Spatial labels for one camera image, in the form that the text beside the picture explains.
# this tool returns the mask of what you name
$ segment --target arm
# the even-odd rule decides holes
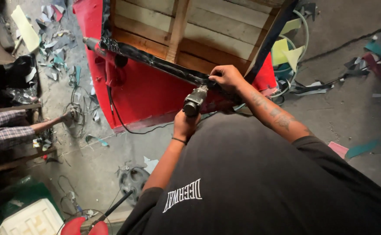
[[[290,113],[256,91],[232,65],[217,66],[211,72],[210,80],[221,85],[228,92],[238,94],[253,115],[265,126],[289,142],[313,133]]]
[[[183,141],[189,140],[195,132],[200,119],[201,115],[189,118],[183,111],[180,111],[175,117],[173,137]],[[148,180],[142,189],[143,192],[152,187],[166,188],[183,147],[185,147],[183,142],[173,139],[170,141],[169,146],[160,158],[159,163],[157,163],[156,168],[154,168],[153,172],[148,177]]]

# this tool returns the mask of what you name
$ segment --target tattoo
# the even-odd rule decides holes
[[[278,114],[280,114],[282,111],[280,111],[279,108],[274,108],[272,109],[272,111],[270,112],[270,116],[272,117],[276,117]]]
[[[277,123],[279,126],[284,127],[287,131],[289,131],[289,123],[296,121],[294,117],[288,118],[286,115],[280,115],[274,123]]]
[[[264,122],[263,125],[272,130],[270,122]]]
[[[308,132],[308,135],[309,136],[315,136],[314,134],[313,134],[313,132],[307,127],[307,129],[305,129],[304,131],[306,131],[306,132]]]
[[[262,104],[264,104],[264,109],[267,110],[266,100],[264,100],[264,97],[260,93],[251,91],[250,94],[256,106],[261,106]]]

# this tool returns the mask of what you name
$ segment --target checkered fabric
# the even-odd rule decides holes
[[[0,151],[31,142],[35,132],[29,126],[15,126],[26,117],[25,110],[0,112]]]

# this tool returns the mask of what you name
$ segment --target wrist band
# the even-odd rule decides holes
[[[187,141],[183,141],[183,140],[180,140],[180,139],[178,139],[178,138],[175,138],[175,137],[172,137],[172,140],[180,141],[180,142],[184,143],[185,145],[187,145],[187,144],[188,144],[188,142],[187,142]]]

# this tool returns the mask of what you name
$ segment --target concrete floor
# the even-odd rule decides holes
[[[35,19],[40,17],[41,5],[47,3],[48,0],[8,0],[8,12],[20,4],[23,11]],[[381,1],[317,0],[316,3],[321,13],[315,22],[308,19],[310,42],[306,59],[381,28]],[[68,12],[70,19],[63,18],[62,26],[75,33],[79,45],[67,52],[66,62],[69,67],[82,66],[80,85],[90,90],[82,33],[71,7]],[[333,54],[304,63],[297,80],[308,85],[316,79],[327,82],[337,78],[344,70],[345,62],[363,54],[363,46],[367,41],[358,41]],[[300,45],[301,42],[302,36],[297,37],[295,43]],[[55,82],[42,72],[40,76],[43,113],[47,117],[55,117],[61,114],[69,102],[71,88],[66,77]],[[307,125],[324,142],[334,141],[349,148],[381,138],[381,98],[372,98],[372,93],[381,93],[381,80],[373,73],[367,77],[348,78],[326,94],[301,98],[288,95],[283,108]],[[110,145],[103,147],[100,143],[87,145],[84,139],[72,138],[62,126],[55,129],[62,143],[57,144],[59,159],[65,158],[71,166],[67,163],[37,164],[30,168],[30,172],[46,182],[57,201],[62,195],[57,179],[60,175],[67,176],[79,195],[77,202],[84,209],[98,210],[106,210],[119,190],[115,174],[118,167],[124,166],[125,162],[129,166],[145,166],[143,156],[151,160],[160,158],[172,134],[172,126],[167,126],[146,135],[116,136],[105,119],[95,123],[89,116],[85,133],[98,136]],[[352,158],[349,163],[381,186],[381,147],[374,150],[374,153],[362,154]],[[68,189],[68,185],[63,185],[63,188]],[[130,207],[122,205],[120,211],[122,210],[130,210]]]

